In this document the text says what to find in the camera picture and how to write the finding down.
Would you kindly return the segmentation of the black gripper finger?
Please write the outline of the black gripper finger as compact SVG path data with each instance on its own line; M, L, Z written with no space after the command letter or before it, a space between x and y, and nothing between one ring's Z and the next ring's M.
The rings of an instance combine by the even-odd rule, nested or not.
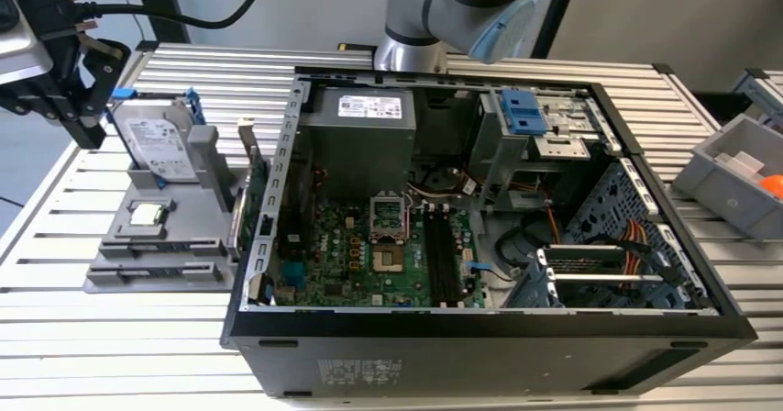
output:
M84 49L82 64L94 77L94 83L79 100L82 134L76 142L83 149L98 149L106 138L99 120L119 83L131 49L110 39L80 39L80 42Z
M2 107L20 116L39 113L63 126L80 148L92 148L92 129L82 122L80 103L59 83L3 84Z

